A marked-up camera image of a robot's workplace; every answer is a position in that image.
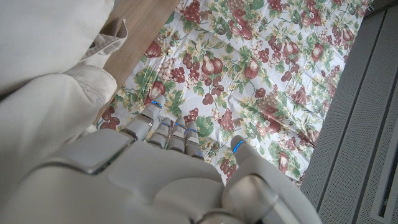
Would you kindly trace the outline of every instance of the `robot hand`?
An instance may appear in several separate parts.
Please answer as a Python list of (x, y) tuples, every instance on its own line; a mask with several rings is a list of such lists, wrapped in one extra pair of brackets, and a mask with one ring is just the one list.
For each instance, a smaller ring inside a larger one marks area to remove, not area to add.
[(99, 130), (42, 161), (0, 207), (0, 223), (321, 223), (241, 136), (225, 186), (203, 161), (194, 122), (165, 118), (143, 142), (164, 103), (158, 96), (120, 132)]

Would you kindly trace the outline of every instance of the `blue led light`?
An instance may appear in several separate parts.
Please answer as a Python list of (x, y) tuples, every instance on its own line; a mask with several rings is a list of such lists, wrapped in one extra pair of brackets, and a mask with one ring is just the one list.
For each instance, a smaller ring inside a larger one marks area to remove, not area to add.
[(159, 105), (160, 107), (162, 107), (162, 105), (158, 104), (156, 101), (152, 100), (153, 104)]
[(240, 141), (234, 148), (234, 153), (238, 150), (238, 147), (242, 144), (243, 141)]

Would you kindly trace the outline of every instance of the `gray panel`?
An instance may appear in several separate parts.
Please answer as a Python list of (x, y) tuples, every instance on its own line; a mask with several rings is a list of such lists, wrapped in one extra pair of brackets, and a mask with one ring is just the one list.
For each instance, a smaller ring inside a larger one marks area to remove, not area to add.
[(323, 197), (382, 18), (379, 14), (363, 21), (312, 154), (301, 190), (315, 208)]
[[(373, 205), (374, 194), (376, 193), (377, 186), (379, 185), (379, 180), (381, 172), (384, 165), (384, 160), (386, 158), (387, 150), (390, 145), (390, 140), (392, 137), (392, 132), (394, 130), (394, 125), (398, 117), (398, 85), (396, 86), (394, 96), (391, 100), (391, 105), (389, 108), (389, 113), (387, 115), (386, 124), (380, 138), (380, 142), (377, 149), (377, 154), (374, 158), (373, 168), (369, 176), (368, 184), (366, 186), (366, 191), (364, 194), (363, 202), (359, 211), (357, 223), (380, 223), (369, 217), (371, 208)], [(398, 223), (398, 206), (395, 207), (395, 220), (392, 219), (392, 223)]]
[(324, 223), (351, 223), (361, 203), (398, 69), (397, 15), (394, 7), (384, 19), (319, 209)]

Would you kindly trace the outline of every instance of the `leaf print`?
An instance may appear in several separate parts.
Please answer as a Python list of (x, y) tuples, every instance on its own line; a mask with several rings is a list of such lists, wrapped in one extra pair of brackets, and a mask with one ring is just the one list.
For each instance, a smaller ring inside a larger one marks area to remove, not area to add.
[(262, 7), (264, 7), (264, 0), (253, 0), (253, 3), (251, 4), (252, 10), (261, 9)]
[(173, 11), (173, 13), (170, 15), (170, 17), (167, 19), (166, 24), (169, 24), (169, 23), (173, 22), (173, 20), (174, 20), (174, 11)]
[(181, 105), (185, 102), (182, 98), (182, 90), (173, 90), (172, 94), (167, 95), (167, 102), (165, 106), (167, 107), (167, 112), (174, 115), (175, 117), (181, 117)]
[(222, 106), (223, 108), (226, 108), (226, 101), (222, 96), (217, 96), (214, 102), (216, 102), (217, 106)]
[(234, 51), (234, 48), (232, 47), (231, 44), (227, 44), (227, 45), (225, 46), (225, 51), (226, 51), (228, 54), (230, 54), (230, 53), (232, 53), (232, 52)]
[(196, 120), (199, 137), (207, 137), (213, 132), (211, 117), (198, 116)]
[(147, 66), (136, 74), (134, 77), (135, 83), (137, 83), (139, 89), (148, 90), (149, 85), (153, 83), (157, 78), (157, 74), (152, 67)]

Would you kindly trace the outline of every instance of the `wooden surface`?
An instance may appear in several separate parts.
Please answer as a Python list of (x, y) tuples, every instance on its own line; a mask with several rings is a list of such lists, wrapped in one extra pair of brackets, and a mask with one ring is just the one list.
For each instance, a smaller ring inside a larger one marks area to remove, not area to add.
[[(104, 67), (118, 83), (116, 93), (177, 7), (178, 2), (179, 0), (120, 0), (114, 7), (101, 32), (114, 35), (122, 19), (126, 19), (127, 40), (110, 56)], [(95, 123), (108, 105), (109, 103), (100, 109)]]

